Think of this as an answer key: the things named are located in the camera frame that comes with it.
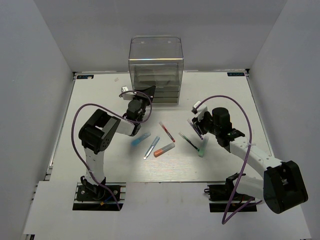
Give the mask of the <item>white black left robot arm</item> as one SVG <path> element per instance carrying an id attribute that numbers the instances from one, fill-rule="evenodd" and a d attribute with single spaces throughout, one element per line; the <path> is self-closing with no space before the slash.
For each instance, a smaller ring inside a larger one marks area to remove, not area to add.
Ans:
<path id="1" fill-rule="evenodd" d="M 129 101 L 126 112 L 118 115 L 99 106 L 80 129 L 78 138 L 84 148 L 86 166 L 81 183 L 94 199 L 99 200 L 106 193 L 104 151 L 116 133 L 133 137 L 139 132 L 141 124 L 147 121 L 146 108 L 152 106 L 155 91 L 154 85 L 141 90 L 123 86 L 119 96 Z"/>

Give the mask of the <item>green capped eraser stick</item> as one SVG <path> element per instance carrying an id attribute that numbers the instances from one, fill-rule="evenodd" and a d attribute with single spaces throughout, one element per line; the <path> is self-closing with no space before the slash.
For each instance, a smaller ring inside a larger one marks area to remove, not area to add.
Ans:
<path id="1" fill-rule="evenodd" d="M 204 155 L 205 155 L 205 151 L 206 151 L 206 148 L 207 148 L 207 144 L 208 144 L 208 141 L 209 141 L 209 137 L 208 136 L 205 136 L 201 142 L 201 145 L 200 145 L 200 148 L 198 150 L 198 156 L 203 158 Z"/>

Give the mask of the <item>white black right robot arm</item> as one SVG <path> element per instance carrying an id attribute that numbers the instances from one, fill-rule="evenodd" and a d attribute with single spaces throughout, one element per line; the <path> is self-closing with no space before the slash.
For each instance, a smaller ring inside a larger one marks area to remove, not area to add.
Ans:
<path id="1" fill-rule="evenodd" d="M 210 185 L 205 193 L 213 202 L 229 198 L 242 203 L 254 197 L 262 200 L 274 213 L 280 214 L 308 201 L 309 196 L 299 166 L 292 160 L 282 161 L 250 144 L 245 134 L 232 126 L 229 111 L 224 107 L 211 112 L 206 106 L 194 105 L 192 127 L 200 135 L 210 133 L 219 146 L 239 157 L 253 168 L 261 179 L 235 173 L 223 185 Z"/>

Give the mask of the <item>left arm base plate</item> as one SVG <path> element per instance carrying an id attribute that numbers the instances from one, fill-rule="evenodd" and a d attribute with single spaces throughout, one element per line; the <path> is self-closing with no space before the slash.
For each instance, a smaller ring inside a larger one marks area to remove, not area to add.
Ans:
<path id="1" fill-rule="evenodd" d="M 114 212 L 119 211 L 125 203 L 126 184 L 110 183 L 106 185 L 115 196 L 117 203 L 108 190 L 102 188 L 100 193 L 87 189 L 82 183 L 78 182 L 74 195 L 73 211 L 98 211 L 98 212 Z"/>

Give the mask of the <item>orange capped eraser stick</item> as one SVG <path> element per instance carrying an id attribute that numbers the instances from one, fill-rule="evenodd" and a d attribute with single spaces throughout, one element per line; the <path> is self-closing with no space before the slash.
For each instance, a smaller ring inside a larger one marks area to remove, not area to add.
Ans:
<path id="1" fill-rule="evenodd" d="M 155 158 L 157 158 L 157 157 L 161 156 L 162 154 L 168 152 L 169 150 L 173 149 L 174 147 L 175 147 L 175 143 L 172 142 L 172 143 L 167 144 L 166 146 L 154 151 L 153 155 Z"/>

